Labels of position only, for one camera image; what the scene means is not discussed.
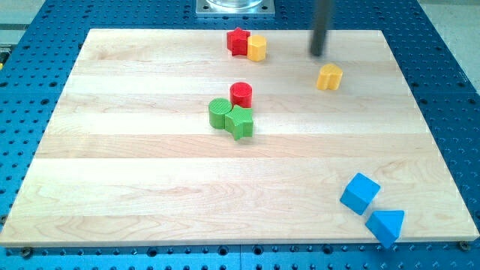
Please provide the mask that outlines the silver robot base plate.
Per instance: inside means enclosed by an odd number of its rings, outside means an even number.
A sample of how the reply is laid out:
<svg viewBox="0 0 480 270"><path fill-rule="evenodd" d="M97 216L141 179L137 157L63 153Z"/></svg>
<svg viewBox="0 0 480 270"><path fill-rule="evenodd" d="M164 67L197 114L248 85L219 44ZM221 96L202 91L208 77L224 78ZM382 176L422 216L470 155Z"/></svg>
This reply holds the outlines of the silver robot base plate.
<svg viewBox="0 0 480 270"><path fill-rule="evenodd" d="M198 16L274 16L274 0L195 0Z"/></svg>

